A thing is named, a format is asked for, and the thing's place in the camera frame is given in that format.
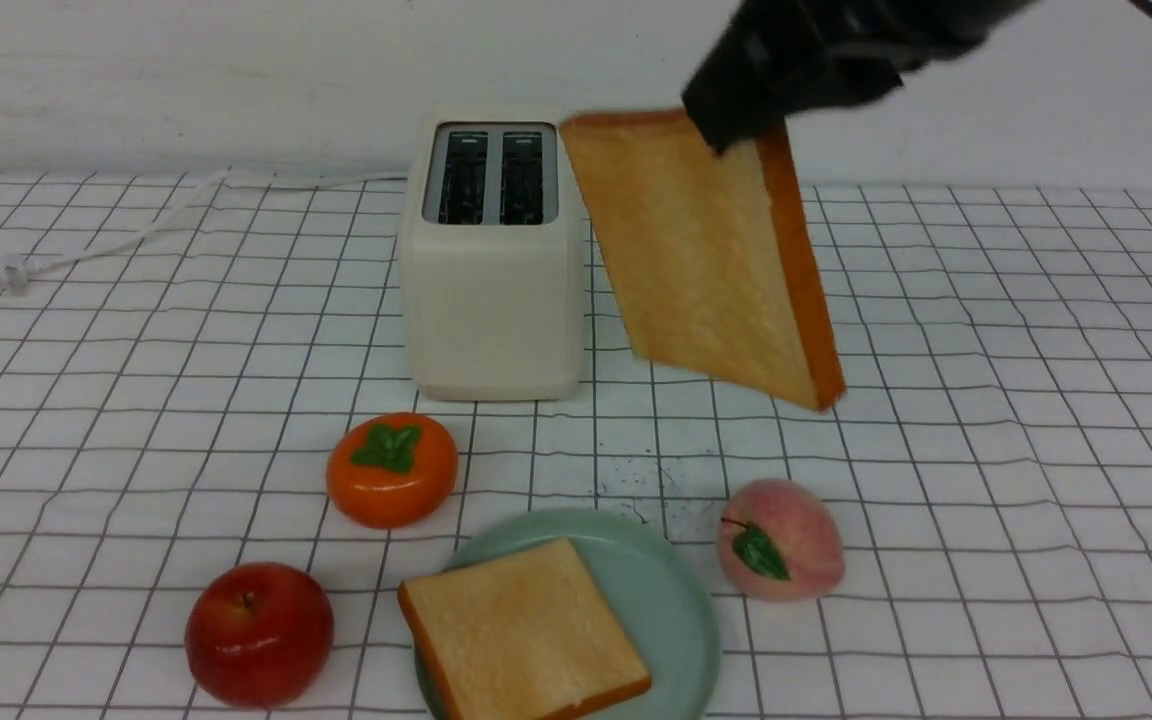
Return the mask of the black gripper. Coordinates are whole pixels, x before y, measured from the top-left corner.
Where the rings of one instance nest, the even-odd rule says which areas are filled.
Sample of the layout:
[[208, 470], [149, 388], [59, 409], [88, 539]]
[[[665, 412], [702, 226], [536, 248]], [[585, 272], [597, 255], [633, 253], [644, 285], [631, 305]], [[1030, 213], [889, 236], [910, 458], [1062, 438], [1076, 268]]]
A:
[[742, 1], [681, 99], [722, 156], [805, 111], [872, 105], [956, 61], [1028, 1]]

